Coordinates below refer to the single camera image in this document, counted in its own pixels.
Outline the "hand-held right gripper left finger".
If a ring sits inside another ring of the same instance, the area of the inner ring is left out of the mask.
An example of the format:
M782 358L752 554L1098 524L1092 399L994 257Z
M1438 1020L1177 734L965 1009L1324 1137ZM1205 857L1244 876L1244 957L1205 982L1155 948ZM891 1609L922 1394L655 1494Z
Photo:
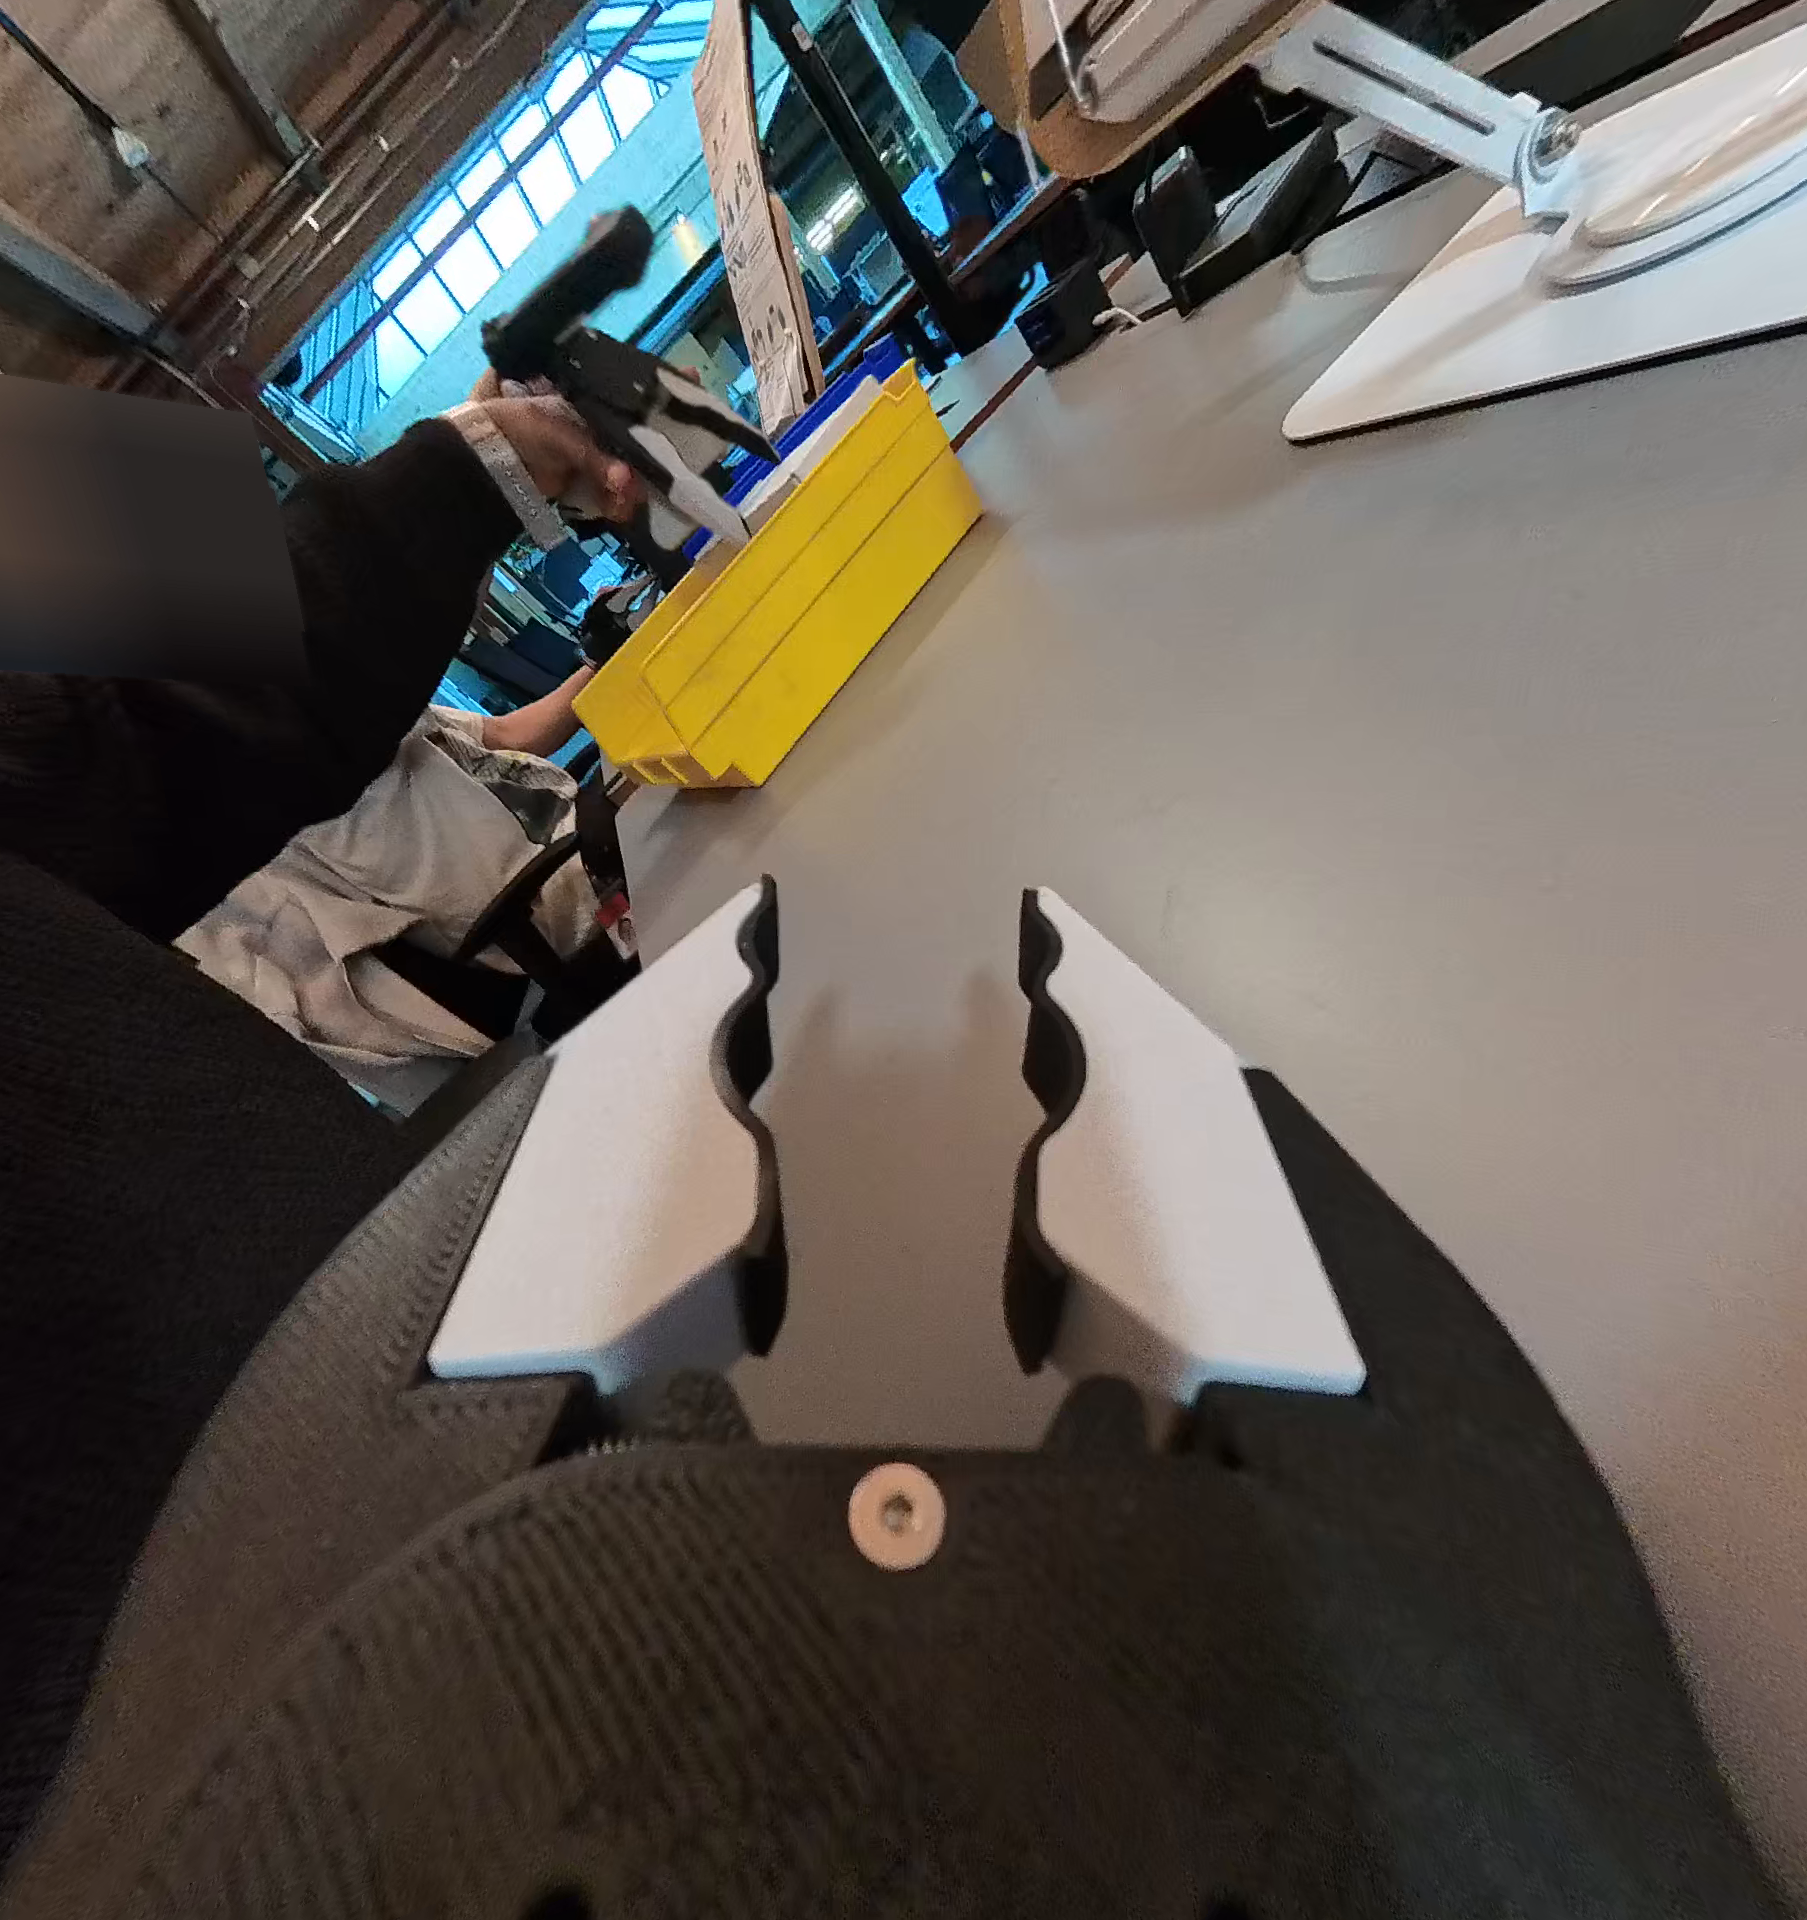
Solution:
M582 1378L611 1400L767 1359L789 1313L760 878L557 1039L449 1293L439 1382Z

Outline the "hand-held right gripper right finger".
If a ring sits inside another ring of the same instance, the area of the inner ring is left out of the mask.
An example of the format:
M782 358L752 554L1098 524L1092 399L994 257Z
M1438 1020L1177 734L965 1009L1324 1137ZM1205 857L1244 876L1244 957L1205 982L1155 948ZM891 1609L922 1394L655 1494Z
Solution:
M1019 1369L1193 1407L1213 1386L1354 1398L1344 1311L1250 1068L1051 887L1019 905L1027 1002L1004 1321Z

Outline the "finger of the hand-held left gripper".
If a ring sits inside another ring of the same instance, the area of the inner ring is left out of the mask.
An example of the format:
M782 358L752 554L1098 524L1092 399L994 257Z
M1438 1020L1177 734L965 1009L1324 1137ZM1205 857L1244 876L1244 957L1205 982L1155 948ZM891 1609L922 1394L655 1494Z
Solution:
M697 533L731 548L750 542L744 514L688 470L670 441L640 441L637 473L648 495L648 533L657 548L679 552Z
M701 433L721 448L742 448L752 458L781 463L775 441L750 419L688 373L655 373L655 421L688 447L685 435Z

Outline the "yellow plastic bin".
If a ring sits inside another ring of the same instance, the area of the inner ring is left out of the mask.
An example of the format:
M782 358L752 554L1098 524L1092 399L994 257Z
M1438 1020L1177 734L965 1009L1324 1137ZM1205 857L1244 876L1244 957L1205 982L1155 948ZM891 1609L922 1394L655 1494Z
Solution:
M584 685L629 781L761 787L983 519L917 364L744 548L701 559Z

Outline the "person's left forearm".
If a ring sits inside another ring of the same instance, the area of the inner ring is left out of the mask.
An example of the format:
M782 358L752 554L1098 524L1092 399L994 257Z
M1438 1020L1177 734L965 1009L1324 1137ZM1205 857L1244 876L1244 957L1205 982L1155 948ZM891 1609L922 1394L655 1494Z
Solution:
M521 529L475 425L426 421L286 503L302 672L239 694L237 795L266 857L350 813L388 770Z

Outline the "grey desk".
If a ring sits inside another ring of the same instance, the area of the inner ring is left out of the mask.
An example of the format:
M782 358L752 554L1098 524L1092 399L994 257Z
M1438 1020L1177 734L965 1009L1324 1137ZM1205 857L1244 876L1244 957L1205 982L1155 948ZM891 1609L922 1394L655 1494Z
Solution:
M1807 1915L1807 332L1281 421L1438 179L1031 376L987 519L760 792L643 793L645 948L773 876L785 1443L1013 1445L1023 889L1300 1095L1500 1317Z

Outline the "person's left hand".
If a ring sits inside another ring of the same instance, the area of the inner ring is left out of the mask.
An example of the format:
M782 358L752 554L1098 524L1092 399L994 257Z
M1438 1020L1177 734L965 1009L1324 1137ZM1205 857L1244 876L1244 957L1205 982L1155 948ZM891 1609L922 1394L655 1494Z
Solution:
M645 487L637 471L605 450L562 396L503 395L490 401L490 412L541 499L613 525L640 514Z

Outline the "blue plastic bin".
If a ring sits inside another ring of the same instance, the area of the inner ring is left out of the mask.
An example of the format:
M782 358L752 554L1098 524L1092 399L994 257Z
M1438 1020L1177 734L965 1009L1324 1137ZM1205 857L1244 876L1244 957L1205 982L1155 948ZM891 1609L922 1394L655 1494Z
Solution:
M796 437L801 437L809 430L809 423L820 418L820 412L824 412L827 409L838 402L837 395L844 387L854 386L863 376L880 379L886 387L888 379L898 371L908 370L912 364L913 361L908 356L902 342L898 342L896 337L882 339L878 346L862 353L848 371L844 371L838 377L835 377L824 387L823 396L812 407L808 407L787 430L775 435L776 450L781 452L789 448L796 441ZM738 481L740 473L746 471L746 465L752 461L760 461L760 458L747 457L747 461L735 471L735 477L731 480L726 490Z

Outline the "brown printed paper banner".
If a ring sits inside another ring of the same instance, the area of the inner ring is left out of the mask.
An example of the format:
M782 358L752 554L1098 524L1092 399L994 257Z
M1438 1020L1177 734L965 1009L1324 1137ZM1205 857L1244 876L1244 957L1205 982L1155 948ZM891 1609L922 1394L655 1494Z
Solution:
M767 177L752 46L746 4L715 2L692 102L758 412L775 437L816 402L824 379L789 216Z

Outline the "black office chair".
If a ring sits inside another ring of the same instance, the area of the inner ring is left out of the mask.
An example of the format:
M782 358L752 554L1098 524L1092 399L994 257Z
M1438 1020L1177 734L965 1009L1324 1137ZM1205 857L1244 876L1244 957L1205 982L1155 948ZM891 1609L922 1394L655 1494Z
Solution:
M572 827L487 903L449 955L397 938L371 957L485 1043L501 1043L521 1027L538 1039L557 1039L642 967L616 830L618 793L616 781L589 773ZM587 881L593 901L577 933L538 919L566 878Z

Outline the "black power adapter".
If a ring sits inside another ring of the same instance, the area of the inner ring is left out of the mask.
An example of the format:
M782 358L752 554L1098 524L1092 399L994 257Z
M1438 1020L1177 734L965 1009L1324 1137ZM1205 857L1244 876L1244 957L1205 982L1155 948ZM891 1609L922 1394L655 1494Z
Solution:
M1114 313L1099 266L1086 257L1053 278L1045 278L1011 313L1031 362L1058 371L1088 353L1111 327Z

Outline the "light grey jacket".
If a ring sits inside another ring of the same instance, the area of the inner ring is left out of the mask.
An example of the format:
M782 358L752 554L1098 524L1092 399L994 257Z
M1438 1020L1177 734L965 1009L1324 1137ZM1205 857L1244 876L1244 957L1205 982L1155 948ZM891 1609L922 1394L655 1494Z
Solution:
M172 941L197 972L399 1117L491 1043L371 950L410 938L449 955L574 823L581 789L561 756L487 750L490 717L499 714L426 709L350 813L299 832Z

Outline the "person's torso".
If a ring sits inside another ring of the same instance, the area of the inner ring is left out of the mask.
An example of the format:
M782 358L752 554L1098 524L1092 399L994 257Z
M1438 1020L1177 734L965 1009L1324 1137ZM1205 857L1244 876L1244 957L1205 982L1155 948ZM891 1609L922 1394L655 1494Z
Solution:
M180 1465L415 1152L172 948L436 687L0 675L0 1879Z

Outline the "white document stand wooden board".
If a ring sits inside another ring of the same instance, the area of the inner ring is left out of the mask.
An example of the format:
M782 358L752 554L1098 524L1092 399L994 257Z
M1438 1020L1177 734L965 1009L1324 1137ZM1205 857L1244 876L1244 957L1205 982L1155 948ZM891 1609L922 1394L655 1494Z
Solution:
M1807 327L1807 22L1592 125L1336 4L988 4L965 55L1051 174L1234 72L1493 184L1292 405L1298 447Z

